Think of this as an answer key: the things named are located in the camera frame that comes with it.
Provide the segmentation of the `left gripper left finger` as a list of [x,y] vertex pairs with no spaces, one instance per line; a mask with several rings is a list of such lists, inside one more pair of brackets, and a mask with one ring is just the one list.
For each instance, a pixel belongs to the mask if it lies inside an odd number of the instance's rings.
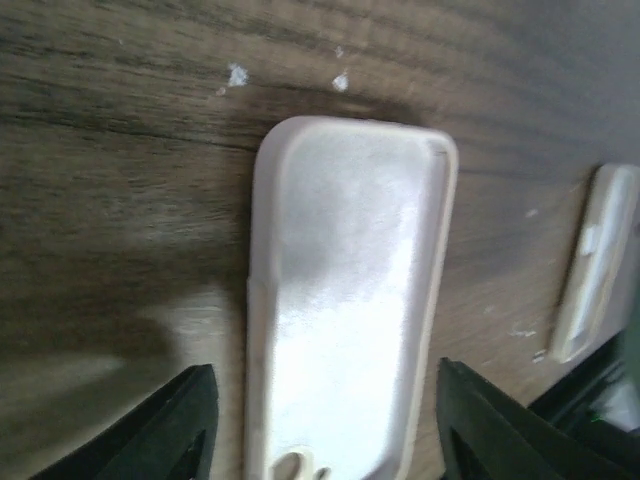
[[207,479],[219,395],[210,364],[191,366],[36,479]]

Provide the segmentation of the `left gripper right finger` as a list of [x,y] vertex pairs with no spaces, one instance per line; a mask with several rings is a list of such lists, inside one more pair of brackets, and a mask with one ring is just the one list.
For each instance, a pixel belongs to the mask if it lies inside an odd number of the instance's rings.
[[443,358],[437,425],[446,477],[618,479],[620,466],[520,405],[466,364]]

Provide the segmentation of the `beige phone case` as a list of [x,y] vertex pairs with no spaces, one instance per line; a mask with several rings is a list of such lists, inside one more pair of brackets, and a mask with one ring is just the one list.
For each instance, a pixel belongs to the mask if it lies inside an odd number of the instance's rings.
[[639,168],[605,164],[595,173],[549,356],[564,364],[598,335],[639,202]]
[[446,133],[297,116],[255,160],[244,475],[402,479],[458,173]]

